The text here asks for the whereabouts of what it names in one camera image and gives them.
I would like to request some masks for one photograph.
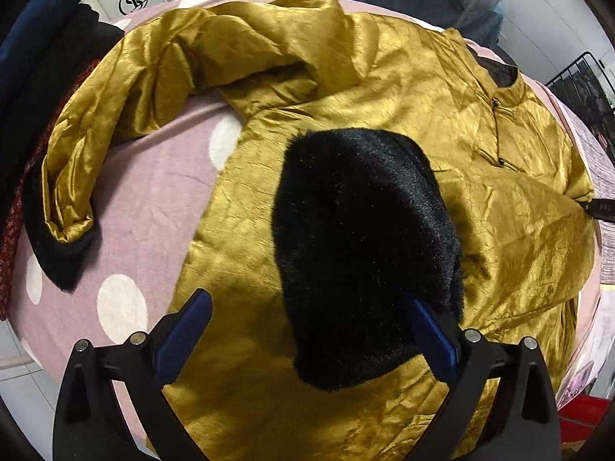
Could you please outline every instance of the black fur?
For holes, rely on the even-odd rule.
[[[402,296],[460,319],[459,241],[429,161],[405,136],[347,128],[293,140],[272,228],[306,383],[338,390],[417,355]]]

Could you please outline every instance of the black strap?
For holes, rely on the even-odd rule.
[[[590,217],[615,224],[615,199],[592,199],[580,205]]]

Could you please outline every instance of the white polka dot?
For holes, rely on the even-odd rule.
[[[148,308],[145,297],[127,275],[109,275],[98,290],[98,320],[114,343],[124,343],[135,331],[147,331]]]
[[[211,1],[212,0],[182,0],[180,1],[177,8],[192,8],[192,7],[196,7],[197,5],[201,5],[202,3],[211,2]]]
[[[33,304],[38,305],[42,293],[42,272],[36,256],[28,258],[26,265],[26,292]]]
[[[241,127],[239,116],[233,112],[225,115],[211,132],[209,158],[218,171],[222,169],[224,162],[235,149]]]
[[[33,360],[34,362],[36,362],[36,363],[37,363],[40,367],[42,367],[42,366],[41,366],[41,361],[39,361],[39,360],[36,358],[36,355],[34,354],[34,352],[32,352],[32,348],[30,348],[30,345],[28,344],[28,342],[27,342],[26,340],[24,340],[24,338],[22,338],[21,340],[19,340],[19,343],[21,343],[21,344],[22,344],[23,349],[24,349],[24,350],[28,353],[28,355],[29,355],[30,357],[32,357],[32,360]]]
[[[130,21],[132,19],[122,19],[121,21],[116,22],[115,24],[113,24],[116,27],[119,27],[119,29],[126,29],[126,27],[128,26],[128,24],[130,24]]]

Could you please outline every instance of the metal bolt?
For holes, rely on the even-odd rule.
[[[77,350],[77,352],[83,352],[87,348],[87,346],[87,340],[79,340],[77,343],[75,343],[75,350]]]
[[[143,331],[134,332],[130,335],[130,343],[132,343],[133,345],[140,345],[145,341],[145,338],[147,337],[148,335],[145,334]]]
[[[465,339],[470,343],[478,343],[480,341],[481,335],[476,329],[468,329],[464,333]]]
[[[524,345],[530,350],[536,350],[538,348],[538,342],[531,336],[524,338]]]

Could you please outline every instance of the red patterned fabric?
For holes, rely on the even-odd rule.
[[[32,153],[32,156],[26,163],[26,167],[23,171],[23,176],[17,184],[15,189],[15,197],[8,211],[6,221],[4,223],[4,230],[0,236],[0,320],[4,321],[8,317],[8,303],[10,301],[10,286],[13,279],[13,262],[15,261],[15,253],[17,252],[17,240],[19,234],[22,231],[23,226],[23,207],[22,207],[22,191],[23,180],[26,173],[32,168],[42,157],[45,150],[47,150],[47,142],[51,136],[51,131],[55,125],[56,120],[60,116],[64,105],[68,102],[73,93],[81,86],[81,83],[91,74],[94,68],[98,65],[99,61],[93,61],[87,69],[82,72],[73,87],[66,94],[61,101],[58,108],[53,113],[51,121],[41,133],[39,141],[36,144],[36,149]]]

